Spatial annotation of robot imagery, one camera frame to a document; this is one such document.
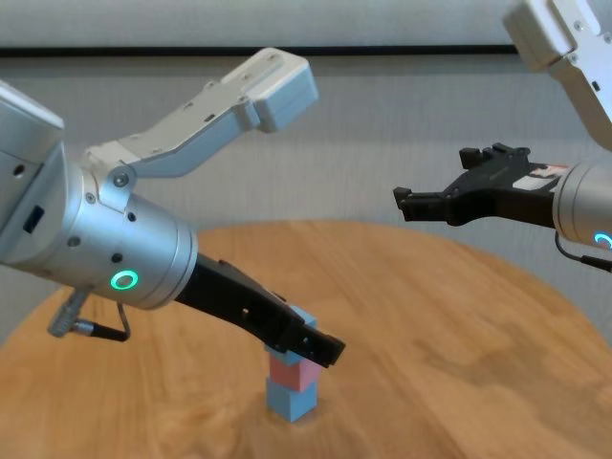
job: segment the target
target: stacked blocks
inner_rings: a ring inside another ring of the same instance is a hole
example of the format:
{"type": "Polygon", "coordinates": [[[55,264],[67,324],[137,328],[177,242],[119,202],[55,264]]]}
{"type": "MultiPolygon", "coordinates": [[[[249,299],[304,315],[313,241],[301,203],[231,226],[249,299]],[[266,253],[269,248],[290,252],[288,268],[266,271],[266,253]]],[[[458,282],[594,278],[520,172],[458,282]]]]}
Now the stacked blocks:
{"type": "MultiPolygon", "coordinates": [[[[311,327],[317,320],[296,306],[292,309],[311,327]]],[[[266,346],[270,354],[270,377],[266,380],[268,408],[290,423],[317,406],[317,383],[322,367],[294,352],[280,353],[266,346]]]]}

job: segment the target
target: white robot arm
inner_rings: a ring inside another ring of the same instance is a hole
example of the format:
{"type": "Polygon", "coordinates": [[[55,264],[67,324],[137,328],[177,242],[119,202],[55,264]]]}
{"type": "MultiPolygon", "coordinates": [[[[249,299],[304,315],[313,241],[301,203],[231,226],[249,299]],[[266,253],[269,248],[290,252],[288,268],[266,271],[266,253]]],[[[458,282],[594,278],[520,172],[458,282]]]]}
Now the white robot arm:
{"type": "Polygon", "coordinates": [[[318,98],[308,61],[264,49],[149,130],[66,161],[63,121],[0,86],[0,263],[74,287],[49,332],[126,340],[123,303],[176,300],[328,366],[344,344],[280,296],[198,253],[188,222],[134,194],[138,178],[179,177],[243,132],[274,132],[318,98]],[[117,301],[125,330],[79,317],[89,294],[117,301]]]}
{"type": "MultiPolygon", "coordinates": [[[[587,1],[522,0],[504,22],[529,68],[548,70],[591,137],[612,151],[612,34],[601,30],[587,1]]],[[[499,143],[482,151],[464,148],[468,172],[440,193],[396,188],[397,205],[406,221],[461,226],[498,216],[554,228],[564,255],[612,272],[605,260],[567,253],[558,238],[612,250],[612,165],[534,164],[529,153],[499,143]]]]}

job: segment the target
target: light blue block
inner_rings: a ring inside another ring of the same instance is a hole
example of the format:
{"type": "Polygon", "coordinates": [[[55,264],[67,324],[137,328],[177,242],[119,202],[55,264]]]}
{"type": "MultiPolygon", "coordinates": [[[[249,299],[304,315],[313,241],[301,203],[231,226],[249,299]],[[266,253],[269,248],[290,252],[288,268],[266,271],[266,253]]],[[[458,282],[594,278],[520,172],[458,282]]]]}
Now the light blue block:
{"type": "Polygon", "coordinates": [[[317,381],[303,392],[297,392],[268,378],[266,402],[269,409],[293,423],[317,406],[317,381]]]}
{"type": "MultiPolygon", "coordinates": [[[[298,313],[304,319],[304,321],[306,322],[306,325],[309,325],[313,328],[317,328],[317,318],[316,317],[311,316],[306,311],[303,311],[297,306],[291,306],[291,309],[293,309],[296,313],[298,313]]],[[[265,349],[267,352],[272,354],[276,359],[282,361],[287,366],[293,366],[303,359],[302,356],[299,356],[298,354],[292,351],[282,353],[282,352],[274,351],[272,347],[269,347],[269,346],[265,346],[265,349]]]]}

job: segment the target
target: gray wall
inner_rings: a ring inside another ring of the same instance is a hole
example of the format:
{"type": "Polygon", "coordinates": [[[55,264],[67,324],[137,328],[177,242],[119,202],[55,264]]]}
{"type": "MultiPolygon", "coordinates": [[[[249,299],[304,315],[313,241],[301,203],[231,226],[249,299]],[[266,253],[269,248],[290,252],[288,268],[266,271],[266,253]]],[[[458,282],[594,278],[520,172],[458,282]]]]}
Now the gray wall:
{"type": "MultiPolygon", "coordinates": [[[[609,276],[561,258],[550,230],[488,219],[460,229],[406,224],[391,190],[437,190],[461,173],[458,150],[530,146],[572,164],[606,153],[560,87],[515,56],[311,59],[320,103],[274,136],[252,133],[190,176],[138,192],[201,229],[239,222],[339,218],[443,234],[522,266],[582,308],[612,339],[609,276]]],[[[0,78],[62,116],[75,157],[94,142],[144,129],[197,93],[234,58],[0,60],[0,78]]],[[[54,286],[0,270],[0,338],[54,286]]]]}

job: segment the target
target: black cable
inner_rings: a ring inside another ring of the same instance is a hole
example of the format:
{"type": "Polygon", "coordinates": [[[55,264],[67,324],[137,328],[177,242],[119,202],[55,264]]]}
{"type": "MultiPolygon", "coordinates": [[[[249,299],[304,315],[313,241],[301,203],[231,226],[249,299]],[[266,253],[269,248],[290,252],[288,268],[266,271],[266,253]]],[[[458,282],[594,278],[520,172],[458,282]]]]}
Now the black cable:
{"type": "Polygon", "coordinates": [[[117,309],[119,310],[119,317],[123,324],[123,330],[116,330],[105,325],[100,325],[99,323],[90,322],[92,330],[89,336],[92,338],[110,339],[119,342],[128,341],[132,336],[130,324],[127,321],[127,316],[125,315],[125,310],[121,303],[117,303],[117,309]]]}
{"type": "Polygon", "coordinates": [[[612,273],[612,261],[604,260],[602,258],[596,258],[594,256],[588,256],[588,255],[577,256],[577,255],[571,254],[566,249],[564,249],[561,246],[561,241],[560,241],[558,231],[555,233],[555,245],[557,246],[558,251],[563,256],[569,258],[570,260],[579,261],[583,265],[587,265],[592,268],[597,268],[598,270],[608,271],[609,273],[612,273]]]}
{"type": "Polygon", "coordinates": [[[557,231],[557,232],[555,232],[555,245],[557,246],[558,251],[560,251],[560,252],[561,252],[561,254],[562,254],[563,256],[565,256],[566,258],[569,258],[570,260],[580,261],[580,262],[581,262],[581,260],[580,260],[580,257],[579,257],[579,256],[575,256],[575,255],[571,254],[570,252],[568,252],[566,249],[564,249],[564,248],[561,246],[561,240],[560,240],[560,237],[559,237],[558,231],[557,231]]]}
{"type": "Polygon", "coordinates": [[[125,340],[128,340],[132,336],[132,330],[130,329],[130,324],[127,321],[127,316],[125,315],[125,309],[123,308],[123,304],[117,303],[117,309],[119,310],[119,317],[121,318],[121,324],[123,324],[125,340]]]}

